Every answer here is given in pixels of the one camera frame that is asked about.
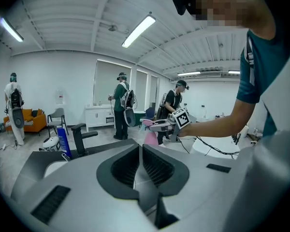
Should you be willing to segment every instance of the orange sofa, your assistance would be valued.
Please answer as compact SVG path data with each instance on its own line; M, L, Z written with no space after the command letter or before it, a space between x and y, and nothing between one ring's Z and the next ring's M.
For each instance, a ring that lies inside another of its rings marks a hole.
M42 110L38 110L37 116L32 116L32 109L22 109L25 121L24 131L26 132L40 132L46 127L46 115L42 113ZM9 117L3 118L3 123L7 131L12 131L12 127L9 125Z

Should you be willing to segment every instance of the person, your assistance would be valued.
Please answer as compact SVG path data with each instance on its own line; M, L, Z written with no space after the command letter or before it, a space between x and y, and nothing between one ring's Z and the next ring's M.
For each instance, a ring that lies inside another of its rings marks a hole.
M23 127L17 128L13 120L11 94L15 89L17 89L21 93L21 87L17 83L16 73L12 73L10 76L10 83L8 83L4 89L5 102L6 102L8 116L10 119L13 134L17 140L18 145L24 145L24 138L25 138L24 128Z
M214 20L224 20L226 25L248 28L251 39L254 67L251 70L245 60L244 51L240 60L240 85L231 115L208 122L189 124L179 136L227 137L239 133L249 121L260 95L280 73L290 56L290 32L282 19L279 4L271 0L206 0L202 11ZM269 113L263 136L276 132L275 123Z
M185 92L187 88L187 83L184 80L179 80L176 83L175 90L170 90L169 93L166 95L165 98L165 105L161 111L160 119L166 119L168 114L175 112L177 108L180 107L180 103L182 101L181 93ZM158 144L162 147L165 147L163 144L163 137L169 139L168 134L166 132L158 132Z
M109 98L109 100L115 100L114 105L114 115L115 115L115 125L116 134L115 139L125 140L128 138L128 125L125 120L124 111L125 109L120 104L120 99L129 90L129 83L127 82L127 75L124 72L119 73L117 78L119 84L116 87L114 95Z

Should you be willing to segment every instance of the man in teal shirt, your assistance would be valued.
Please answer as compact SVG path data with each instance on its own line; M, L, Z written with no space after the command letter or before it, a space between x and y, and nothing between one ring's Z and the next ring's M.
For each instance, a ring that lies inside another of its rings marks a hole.
M240 85L231 115L190 124L180 133L180 136L227 137L239 133L247 124L260 95L286 64L290 56L290 30L282 14L279 14L279 6L270 0L196 0L196 4L205 6L202 7L203 12L213 13L211 17L214 20L224 20L228 26L249 28L248 36L251 38L254 57L254 82L250 81L250 66L242 53ZM263 136L275 132L275 123L268 113Z
M114 113L116 134L114 135L114 138L125 140L128 138L128 125L124 116L125 109L121 106L120 99L129 90L129 83L127 83L127 75L123 72L119 73L117 80L119 81L119 84L116 87L114 95L109 98L109 100L115 100Z

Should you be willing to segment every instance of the white ceiling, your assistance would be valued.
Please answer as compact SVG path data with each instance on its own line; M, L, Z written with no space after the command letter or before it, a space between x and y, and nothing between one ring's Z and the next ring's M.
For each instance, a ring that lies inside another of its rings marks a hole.
M145 16L154 23L129 48L121 44ZM22 35L0 39L12 55L47 50L94 52L138 63L171 79L185 71L238 70L246 29L207 27L172 0L20 0L7 19ZM109 31L111 25L117 31Z

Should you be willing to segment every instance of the person in white clothing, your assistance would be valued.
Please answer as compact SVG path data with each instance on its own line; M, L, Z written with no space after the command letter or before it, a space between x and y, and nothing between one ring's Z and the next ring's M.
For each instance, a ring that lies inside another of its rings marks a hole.
M11 94L13 93L13 91L15 89L17 89L19 91L19 93L21 94L21 87L17 83L16 73L12 73L10 76L10 83L7 84L7 86L4 89L6 107L8 109L8 115L9 115L12 131L14 133L16 140L17 140L17 143L18 143L18 145L24 145L24 138L25 138L24 128L23 127L22 128L16 127L14 119L13 119L13 113L12 113Z

